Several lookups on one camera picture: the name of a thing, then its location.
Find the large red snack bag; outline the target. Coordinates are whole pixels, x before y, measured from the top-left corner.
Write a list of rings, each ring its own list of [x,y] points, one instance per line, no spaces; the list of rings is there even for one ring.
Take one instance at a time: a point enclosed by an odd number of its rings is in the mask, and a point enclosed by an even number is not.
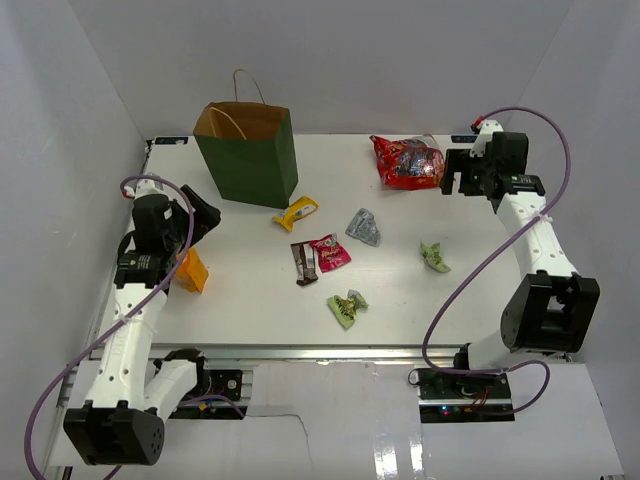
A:
[[[401,190],[438,188],[444,176],[444,155],[432,135],[389,140],[370,135],[383,185]]]

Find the orange snack packet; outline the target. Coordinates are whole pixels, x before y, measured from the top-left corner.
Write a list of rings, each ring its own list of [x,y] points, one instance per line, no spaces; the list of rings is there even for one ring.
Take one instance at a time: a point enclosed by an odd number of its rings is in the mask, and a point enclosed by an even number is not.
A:
[[[202,293],[209,277],[209,271],[200,259],[196,249],[191,247],[174,276],[175,282],[191,293]]]

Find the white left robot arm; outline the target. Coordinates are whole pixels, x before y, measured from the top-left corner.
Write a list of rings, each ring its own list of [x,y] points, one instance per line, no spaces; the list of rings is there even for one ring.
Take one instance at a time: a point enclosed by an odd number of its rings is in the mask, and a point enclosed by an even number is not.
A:
[[[104,340],[98,373],[79,408],[65,414],[63,429],[88,465],[155,464],[164,446],[165,423],[179,404],[205,396],[211,374],[195,348],[154,361],[146,377],[160,313],[178,264],[221,220],[220,211],[184,185],[188,207],[161,184],[140,179],[125,193],[133,200],[133,229],[118,247],[114,277],[115,331]]]

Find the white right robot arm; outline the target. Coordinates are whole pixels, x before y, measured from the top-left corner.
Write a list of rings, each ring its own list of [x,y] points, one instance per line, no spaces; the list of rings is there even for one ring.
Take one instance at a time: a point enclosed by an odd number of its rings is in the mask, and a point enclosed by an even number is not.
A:
[[[600,297],[593,278],[569,261],[550,219],[543,217],[545,189],[526,171],[529,139],[483,121],[468,149],[447,151],[441,191],[483,196],[490,201],[513,244],[522,280],[496,331],[463,346],[454,357],[453,390],[472,399],[484,391],[484,370],[506,369],[537,355],[578,352]]]

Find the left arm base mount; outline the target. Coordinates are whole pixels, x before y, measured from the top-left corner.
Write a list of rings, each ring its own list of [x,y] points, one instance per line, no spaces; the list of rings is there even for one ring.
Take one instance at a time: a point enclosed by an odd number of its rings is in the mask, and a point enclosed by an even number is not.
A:
[[[243,371],[240,369],[205,369],[203,380],[182,399],[170,419],[181,420],[242,420]]]

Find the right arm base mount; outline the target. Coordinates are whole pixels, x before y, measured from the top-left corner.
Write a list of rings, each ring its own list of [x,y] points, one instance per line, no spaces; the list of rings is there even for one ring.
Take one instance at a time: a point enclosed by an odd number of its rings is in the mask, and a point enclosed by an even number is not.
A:
[[[427,368],[407,375],[418,396],[422,424],[512,422],[511,389],[505,375],[459,376]]]

